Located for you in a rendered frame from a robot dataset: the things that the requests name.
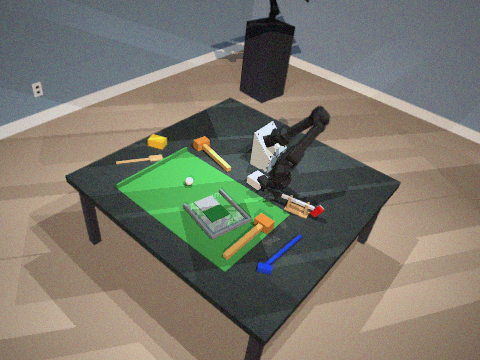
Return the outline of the wooden spoon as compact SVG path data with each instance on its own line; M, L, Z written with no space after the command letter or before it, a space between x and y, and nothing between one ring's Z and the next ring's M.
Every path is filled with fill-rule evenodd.
M138 161L146 161L150 160L151 161L159 161L162 160L162 155L152 155L149 156L149 158L142 158L142 159L134 159L134 160L125 160L125 161L116 161L116 164L121 164L121 163L129 163L129 162L138 162Z

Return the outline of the green flat mat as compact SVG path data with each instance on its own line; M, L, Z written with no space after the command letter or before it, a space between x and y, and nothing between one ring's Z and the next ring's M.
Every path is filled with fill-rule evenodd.
M187 177L193 179L192 185L185 183ZM251 222L211 240L183 204L193 204L212 195L227 211L233 206L226 198L223 199L222 194L219 199L219 189L222 189L251 218ZM275 221L275 229L290 216L188 151L118 190L223 272L229 270L270 233L259 232L231 258L228 260L223 258L225 251L255 227L255 217L263 213Z

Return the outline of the yellow block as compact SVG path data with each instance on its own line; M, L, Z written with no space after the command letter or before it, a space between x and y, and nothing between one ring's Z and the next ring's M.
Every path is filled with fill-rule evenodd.
M148 140L149 140L148 146L158 148L158 149L163 149L167 144L166 137L162 137L154 134L152 134Z

